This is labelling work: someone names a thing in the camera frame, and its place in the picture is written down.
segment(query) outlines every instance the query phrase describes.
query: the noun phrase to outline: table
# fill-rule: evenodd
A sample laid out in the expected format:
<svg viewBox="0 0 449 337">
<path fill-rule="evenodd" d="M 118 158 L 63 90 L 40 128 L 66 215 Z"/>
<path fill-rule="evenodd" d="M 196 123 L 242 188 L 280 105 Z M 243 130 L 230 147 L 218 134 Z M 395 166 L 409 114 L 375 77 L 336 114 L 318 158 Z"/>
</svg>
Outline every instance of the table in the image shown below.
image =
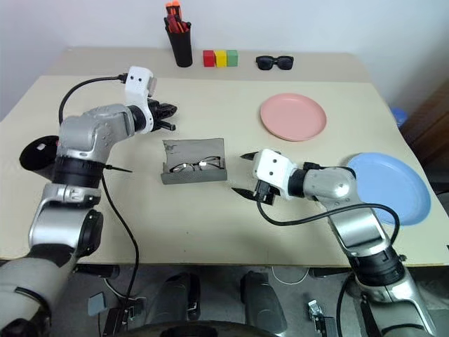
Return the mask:
<svg viewBox="0 0 449 337">
<path fill-rule="evenodd" d="M 246 152 L 280 150 L 301 164 L 344 164 L 360 152 L 383 152 L 424 172 L 399 133 L 389 108 L 370 83 L 357 59 L 349 54 L 293 54 L 292 72 L 257 70 L 261 53 L 240 52 L 236 68 L 203 68 L 201 52 L 195 66 L 175 66 L 170 51 L 144 48 L 75 48 L 66 51 L 23 96 L 0 123 L 1 194 L 0 258 L 23 256 L 27 235 L 45 179 L 20 167 L 18 157 L 30 141 L 57 134 L 58 106 L 75 84 L 97 75 L 126 72 L 130 65 L 149 67 L 158 77 L 154 98 L 178 106 L 170 119 L 175 132 L 137 135 L 115 145 L 110 164 L 132 174 L 106 171 L 115 204 L 140 244 L 142 263 L 212 263 L 248 265 L 346 266 L 326 220 L 294 227 L 265 222 L 254 202 L 231 187 L 253 189 Z M 99 105 L 124 102 L 119 82 L 91 84 L 78 90 L 65 115 L 81 114 Z M 328 124 L 319 136 L 290 143 L 268 133 L 258 118 L 259 106 L 271 95 L 301 93 L 326 111 Z M 224 138 L 228 180 L 214 183 L 163 185 L 163 140 Z M 449 220 L 431 191 L 431 213 L 421 224 L 404 227 L 395 244 L 407 265 L 445 265 Z M 312 201 L 277 199 L 266 212 L 280 220 L 310 216 L 323 209 Z M 132 263 L 134 250 L 106 198 L 98 207 L 105 222 L 100 248 L 81 262 Z"/>
</svg>

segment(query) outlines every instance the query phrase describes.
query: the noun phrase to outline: white wall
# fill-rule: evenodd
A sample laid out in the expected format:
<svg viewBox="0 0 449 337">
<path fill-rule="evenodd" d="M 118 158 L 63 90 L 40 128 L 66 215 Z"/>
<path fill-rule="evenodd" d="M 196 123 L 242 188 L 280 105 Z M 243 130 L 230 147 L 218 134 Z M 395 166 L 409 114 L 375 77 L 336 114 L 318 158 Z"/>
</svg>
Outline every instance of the white wall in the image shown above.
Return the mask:
<svg viewBox="0 0 449 337">
<path fill-rule="evenodd" d="M 163 0 L 0 1 L 0 116 L 63 46 L 169 46 Z M 449 77 L 448 0 L 183 0 L 182 8 L 195 48 L 354 53 L 386 101 L 410 111 Z"/>
</svg>

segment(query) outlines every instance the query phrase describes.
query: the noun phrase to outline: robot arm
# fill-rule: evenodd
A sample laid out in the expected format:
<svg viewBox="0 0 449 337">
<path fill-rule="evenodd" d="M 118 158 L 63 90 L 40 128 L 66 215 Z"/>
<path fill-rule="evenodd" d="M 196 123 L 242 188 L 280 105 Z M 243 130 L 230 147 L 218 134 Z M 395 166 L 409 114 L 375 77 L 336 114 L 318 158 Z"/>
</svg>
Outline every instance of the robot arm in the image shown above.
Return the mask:
<svg viewBox="0 0 449 337">
<path fill-rule="evenodd" d="M 103 216 L 93 208 L 100 202 L 98 186 L 113 145 L 137 132 L 174 130 L 162 119 L 176 107 L 150 100 L 152 84 L 149 70 L 131 67 L 129 106 L 97 107 L 63 121 L 52 181 L 43 189 L 29 231 L 31 249 L 0 268 L 0 332 L 5 336 L 47 334 L 78 259 L 99 247 Z"/>
<path fill-rule="evenodd" d="M 247 159 L 255 162 L 256 201 L 272 204 L 274 193 L 279 193 L 285 199 L 317 200 L 328 211 L 363 203 L 357 194 L 355 174 L 349 168 L 323 168 L 307 163 L 299 169 L 271 150 L 262 150 Z M 436 336 L 427 307 L 374 212 L 369 208 L 354 209 L 329 219 L 366 296 L 364 312 L 371 315 L 382 336 L 396 336 L 395 333 L 406 330 L 410 335 L 404 336 L 421 336 L 418 333 L 423 331 Z"/>
</svg>

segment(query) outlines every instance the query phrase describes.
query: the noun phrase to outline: eyeglasses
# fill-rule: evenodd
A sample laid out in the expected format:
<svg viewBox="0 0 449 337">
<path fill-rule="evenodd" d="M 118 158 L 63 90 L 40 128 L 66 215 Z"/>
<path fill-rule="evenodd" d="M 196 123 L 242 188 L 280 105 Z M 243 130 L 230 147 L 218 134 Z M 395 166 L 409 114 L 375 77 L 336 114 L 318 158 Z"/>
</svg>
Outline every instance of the eyeglasses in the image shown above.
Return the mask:
<svg viewBox="0 0 449 337">
<path fill-rule="evenodd" d="M 273 65 L 278 65 L 279 69 L 290 70 L 293 67 L 293 57 L 292 56 L 279 56 L 274 58 L 273 56 L 257 56 L 255 61 L 260 70 L 270 70 Z"/>
<path fill-rule="evenodd" d="M 221 161 L 220 157 L 207 157 L 207 158 L 200 160 L 197 163 L 193 163 L 193 164 L 182 163 L 182 164 L 176 165 L 175 167 L 170 169 L 170 172 L 176 173 L 176 172 L 181 172 L 184 170 L 195 171 L 195 166 L 198 166 L 200 171 L 202 171 L 204 169 L 211 169 L 211 167 L 216 167 L 217 169 L 223 169 L 220 166 L 220 161 Z"/>
</svg>

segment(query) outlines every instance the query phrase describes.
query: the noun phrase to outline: black sunglasses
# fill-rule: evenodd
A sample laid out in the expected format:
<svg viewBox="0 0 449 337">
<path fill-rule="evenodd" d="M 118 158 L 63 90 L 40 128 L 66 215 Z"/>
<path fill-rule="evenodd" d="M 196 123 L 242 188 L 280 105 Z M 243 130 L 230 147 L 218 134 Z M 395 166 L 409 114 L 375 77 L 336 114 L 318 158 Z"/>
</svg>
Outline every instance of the black sunglasses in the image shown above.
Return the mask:
<svg viewBox="0 0 449 337">
<path fill-rule="evenodd" d="M 290 70 L 293 67 L 293 57 L 292 56 L 279 56 L 274 58 L 273 56 L 257 56 L 255 58 L 257 66 L 260 70 L 270 70 L 273 65 L 278 65 L 279 69 Z"/>
</svg>

